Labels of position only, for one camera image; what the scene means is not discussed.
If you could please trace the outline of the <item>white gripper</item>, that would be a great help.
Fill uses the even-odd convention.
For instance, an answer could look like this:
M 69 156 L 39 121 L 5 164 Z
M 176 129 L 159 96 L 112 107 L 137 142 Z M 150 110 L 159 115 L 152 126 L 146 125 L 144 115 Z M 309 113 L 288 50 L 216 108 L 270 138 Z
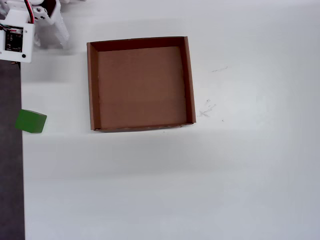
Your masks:
M 33 13 L 35 22 L 39 25 L 53 25 L 55 36 L 62 48 L 66 48 L 70 38 L 67 27 L 61 15 L 61 3 L 59 0 L 34 0 Z M 34 34 L 33 43 L 41 46 L 41 40 L 37 33 Z

